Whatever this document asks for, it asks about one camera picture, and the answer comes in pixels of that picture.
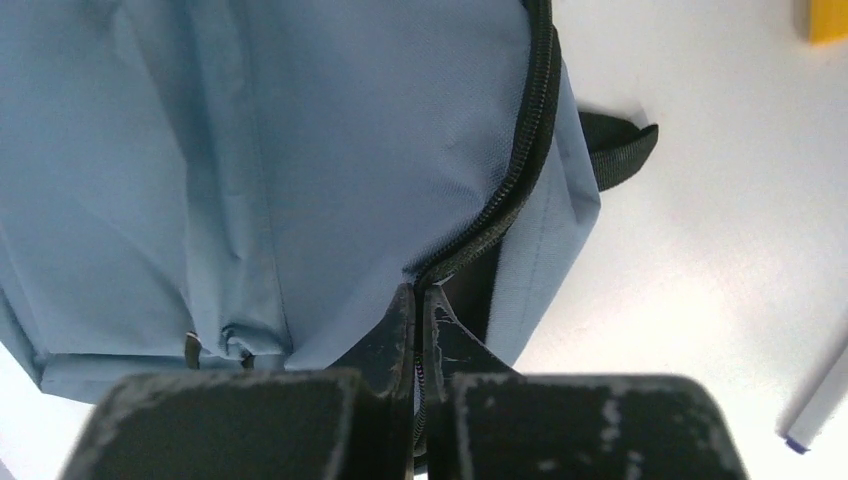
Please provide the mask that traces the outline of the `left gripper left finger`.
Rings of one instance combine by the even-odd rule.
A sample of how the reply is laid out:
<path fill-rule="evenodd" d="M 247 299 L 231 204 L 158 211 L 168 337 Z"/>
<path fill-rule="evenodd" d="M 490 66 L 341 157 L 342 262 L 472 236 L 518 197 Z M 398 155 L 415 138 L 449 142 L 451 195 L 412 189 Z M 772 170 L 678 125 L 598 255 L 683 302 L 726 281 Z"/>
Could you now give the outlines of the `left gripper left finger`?
<path fill-rule="evenodd" d="M 415 297 L 320 371 L 137 375 L 95 408 L 66 479 L 409 479 Z"/>

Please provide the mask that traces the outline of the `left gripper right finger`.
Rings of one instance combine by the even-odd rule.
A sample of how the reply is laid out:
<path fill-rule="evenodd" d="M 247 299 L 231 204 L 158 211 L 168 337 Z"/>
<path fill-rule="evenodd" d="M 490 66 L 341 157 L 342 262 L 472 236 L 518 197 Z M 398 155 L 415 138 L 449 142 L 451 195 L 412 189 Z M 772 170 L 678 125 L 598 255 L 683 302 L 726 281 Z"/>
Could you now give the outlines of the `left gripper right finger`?
<path fill-rule="evenodd" d="M 433 479 L 743 479 L 708 392 L 675 375 L 522 375 L 422 299 Z"/>

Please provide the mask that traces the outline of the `blue-grey student backpack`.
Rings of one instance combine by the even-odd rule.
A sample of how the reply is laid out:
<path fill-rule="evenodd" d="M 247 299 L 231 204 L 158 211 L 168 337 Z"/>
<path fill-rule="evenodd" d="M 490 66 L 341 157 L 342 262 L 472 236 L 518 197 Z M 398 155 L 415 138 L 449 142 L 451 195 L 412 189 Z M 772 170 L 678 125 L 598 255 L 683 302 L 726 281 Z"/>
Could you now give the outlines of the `blue-grey student backpack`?
<path fill-rule="evenodd" d="M 658 134 L 577 108 L 547 1 L 5 1 L 1 342 L 94 403 L 443 283 L 512 363 Z"/>

